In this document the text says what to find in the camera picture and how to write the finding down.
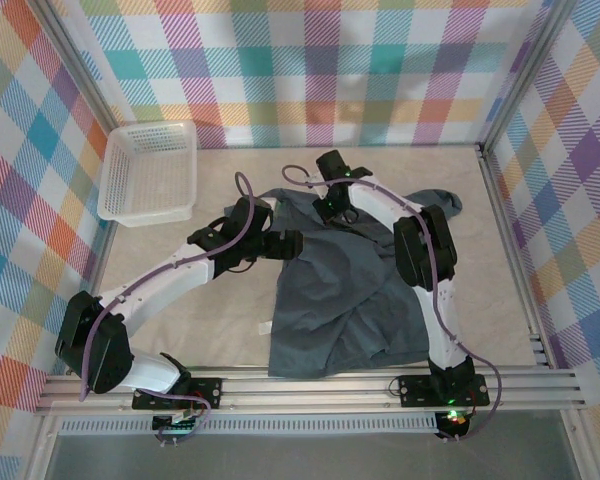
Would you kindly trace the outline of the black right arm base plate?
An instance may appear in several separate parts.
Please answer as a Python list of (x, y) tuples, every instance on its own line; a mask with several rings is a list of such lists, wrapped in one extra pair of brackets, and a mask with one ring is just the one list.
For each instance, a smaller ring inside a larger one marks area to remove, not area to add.
[(448, 397), (441, 396), (433, 387), (430, 375), (402, 375), (397, 378), (400, 404), (411, 407), (483, 407), (490, 404), (489, 392), (483, 375), (476, 374), (467, 386)]

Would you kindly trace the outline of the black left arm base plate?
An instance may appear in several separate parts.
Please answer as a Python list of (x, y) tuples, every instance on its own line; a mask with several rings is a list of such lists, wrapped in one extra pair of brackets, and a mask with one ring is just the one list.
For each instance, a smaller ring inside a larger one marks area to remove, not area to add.
[(185, 410), (199, 409), (203, 404), (189, 397), (204, 399), (212, 409), (220, 406), (222, 380), (220, 378), (186, 377), (178, 380), (166, 393), (137, 389), (132, 399), (134, 410)]

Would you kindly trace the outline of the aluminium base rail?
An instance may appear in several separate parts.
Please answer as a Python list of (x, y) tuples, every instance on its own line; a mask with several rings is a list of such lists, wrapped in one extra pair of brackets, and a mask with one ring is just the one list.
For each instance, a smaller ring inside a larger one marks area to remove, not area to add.
[[(540, 366), (504, 366), (502, 396), (498, 409), (583, 409), (586, 402), (575, 374)], [(318, 380), (273, 378), (264, 368), (202, 368), (193, 374), (222, 379), (222, 414), (269, 413), (380, 413), (400, 409), (399, 398), (388, 389), (397, 387), (399, 375), (428, 372), (423, 364), (410, 368), (354, 371)], [(78, 400), (80, 379), (75, 375), (48, 378), (36, 413), (38, 415), (131, 415), (133, 390), (118, 387), (106, 394)]]

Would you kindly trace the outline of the grey t-shirt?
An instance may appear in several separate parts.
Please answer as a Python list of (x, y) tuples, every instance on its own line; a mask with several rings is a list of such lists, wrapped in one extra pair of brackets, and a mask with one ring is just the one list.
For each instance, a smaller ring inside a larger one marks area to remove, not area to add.
[(366, 212), (353, 225), (326, 225), (308, 192), (265, 195), (277, 201), (275, 229), (304, 237), (277, 280), (269, 375), (315, 379), (426, 360), (427, 330), (396, 269), (392, 232)]

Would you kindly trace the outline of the aluminium frame leg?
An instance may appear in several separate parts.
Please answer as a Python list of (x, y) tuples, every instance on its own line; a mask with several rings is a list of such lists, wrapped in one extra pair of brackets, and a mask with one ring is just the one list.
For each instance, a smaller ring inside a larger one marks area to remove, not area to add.
[(578, 410), (561, 410), (562, 422), (581, 480), (599, 480), (599, 472)]
[(44, 415), (34, 420), (34, 436), (27, 448), (21, 480), (45, 480), (55, 443), (60, 432), (61, 418)]

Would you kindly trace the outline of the white perforated plastic basket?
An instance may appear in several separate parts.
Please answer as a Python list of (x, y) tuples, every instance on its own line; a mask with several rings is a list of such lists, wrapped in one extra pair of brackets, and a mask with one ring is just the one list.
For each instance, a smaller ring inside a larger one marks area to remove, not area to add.
[(181, 222), (197, 199), (197, 131), (190, 120), (138, 123), (107, 138), (99, 217), (125, 227)]

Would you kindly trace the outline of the small controller circuit board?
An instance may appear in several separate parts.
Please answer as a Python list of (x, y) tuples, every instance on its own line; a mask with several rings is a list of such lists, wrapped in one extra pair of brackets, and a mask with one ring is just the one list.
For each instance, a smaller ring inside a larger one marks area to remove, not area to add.
[(470, 427), (471, 415), (456, 410), (435, 414), (436, 436), (441, 439), (453, 439), (466, 435)]
[(176, 421), (171, 415), (154, 415), (151, 420), (151, 430), (156, 438), (160, 440), (180, 439), (191, 435), (206, 420), (205, 415), (194, 415)]

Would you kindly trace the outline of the aluminium frame post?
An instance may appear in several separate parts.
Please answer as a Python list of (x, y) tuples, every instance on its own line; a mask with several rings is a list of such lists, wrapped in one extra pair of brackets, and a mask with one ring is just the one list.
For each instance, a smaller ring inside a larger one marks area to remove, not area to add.
[(49, 37), (78, 90), (84, 96), (94, 117), (103, 131), (106, 134), (110, 133), (118, 127), (118, 122), (51, 0), (26, 0), (26, 2)]
[(494, 150), (505, 133), (515, 110), (536, 78), (564, 24), (578, 0), (541, 0), (528, 34), (516, 51), (478, 137), (477, 146), (483, 156)]

